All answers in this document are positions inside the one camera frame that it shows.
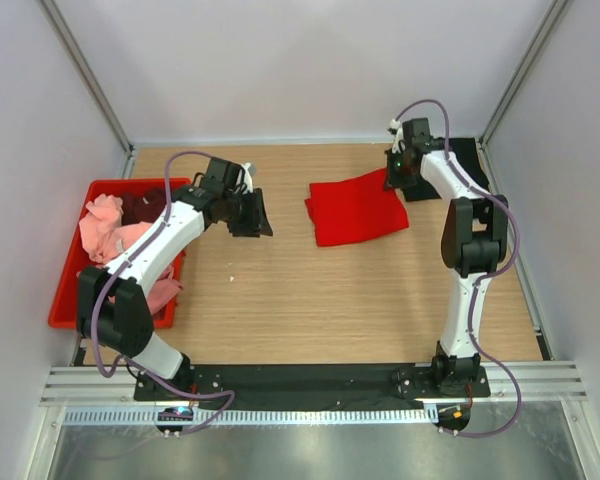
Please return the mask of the red t shirt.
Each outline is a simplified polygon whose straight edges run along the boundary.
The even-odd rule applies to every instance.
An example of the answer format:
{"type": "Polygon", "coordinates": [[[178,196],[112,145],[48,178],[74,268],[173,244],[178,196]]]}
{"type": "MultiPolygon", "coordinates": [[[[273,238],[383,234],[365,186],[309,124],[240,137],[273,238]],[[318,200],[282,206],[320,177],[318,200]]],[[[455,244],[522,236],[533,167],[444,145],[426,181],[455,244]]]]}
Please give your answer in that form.
{"type": "Polygon", "coordinates": [[[305,199],[316,244],[334,247],[390,235],[409,227],[408,214],[384,169],[337,182],[309,185],[305,199]]]}

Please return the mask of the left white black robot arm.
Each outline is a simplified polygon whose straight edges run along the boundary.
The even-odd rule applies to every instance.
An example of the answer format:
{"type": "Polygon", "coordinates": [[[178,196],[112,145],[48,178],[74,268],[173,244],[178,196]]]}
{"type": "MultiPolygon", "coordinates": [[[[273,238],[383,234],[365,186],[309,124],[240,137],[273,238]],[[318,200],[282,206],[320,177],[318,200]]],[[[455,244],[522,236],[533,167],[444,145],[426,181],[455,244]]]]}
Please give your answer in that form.
{"type": "Polygon", "coordinates": [[[129,249],[103,267],[78,276],[76,329],[89,339],[99,373],[112,377],[120,362],[151,379],[171,400],[194,399],[189,357],[155,331],[148,295],[167,267],[192,241],[223,223],[234,237],[273,233],[255,167],[213,155],[207,168],[178,188],[165,188],[166,203],[129,249]]]}

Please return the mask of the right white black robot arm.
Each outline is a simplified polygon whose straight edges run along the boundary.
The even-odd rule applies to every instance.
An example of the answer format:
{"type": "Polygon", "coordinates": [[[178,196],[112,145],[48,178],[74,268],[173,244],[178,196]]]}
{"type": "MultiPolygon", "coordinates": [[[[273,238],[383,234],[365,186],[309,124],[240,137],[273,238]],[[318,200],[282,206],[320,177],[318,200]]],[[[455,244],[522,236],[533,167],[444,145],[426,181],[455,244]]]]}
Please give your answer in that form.
{"type": "Polygon", "coordinates": [[[507,201],[492,196],[461,167],[429,122],[417,118],[391,121],[393,143],[386,150],[387,188],[429,183],[447,203],[441,258],[451,274],[451,294],[443,334],[428,366],[398,368],[393,379],[403,398],[486,395],[479,344],[485,297],[507,254],[507,201]]]}

